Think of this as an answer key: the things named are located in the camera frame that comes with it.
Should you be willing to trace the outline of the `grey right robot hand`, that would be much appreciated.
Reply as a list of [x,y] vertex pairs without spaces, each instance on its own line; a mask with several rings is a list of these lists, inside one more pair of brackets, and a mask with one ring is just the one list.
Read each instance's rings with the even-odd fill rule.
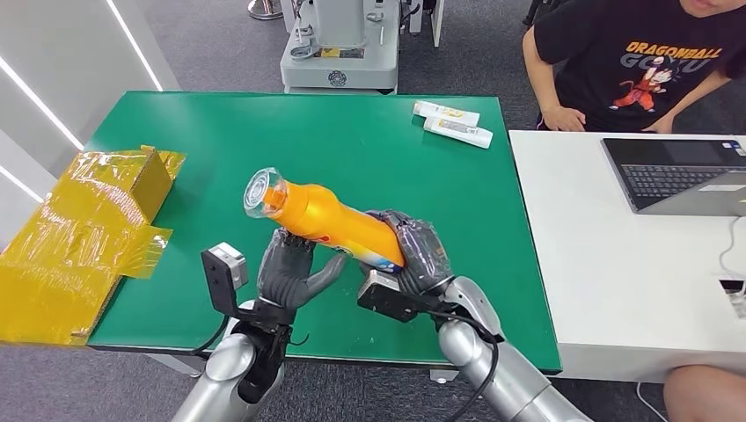
[[369,210],[366,214],[387,224],[396,235],[405,262],[392,275],[399,289],[406,295],[438,295],[435,288],[453,272],[433,225],[393,209]]

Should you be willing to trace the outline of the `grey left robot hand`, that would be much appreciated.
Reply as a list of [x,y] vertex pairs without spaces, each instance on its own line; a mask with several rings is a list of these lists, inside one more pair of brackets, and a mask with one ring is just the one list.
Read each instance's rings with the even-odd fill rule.
[[299,309],[331,286],[347,262],[336,254],[321,268],[311,271],[316,244],[285,228],[275,229],[257,275],[259,298],[284,309]]

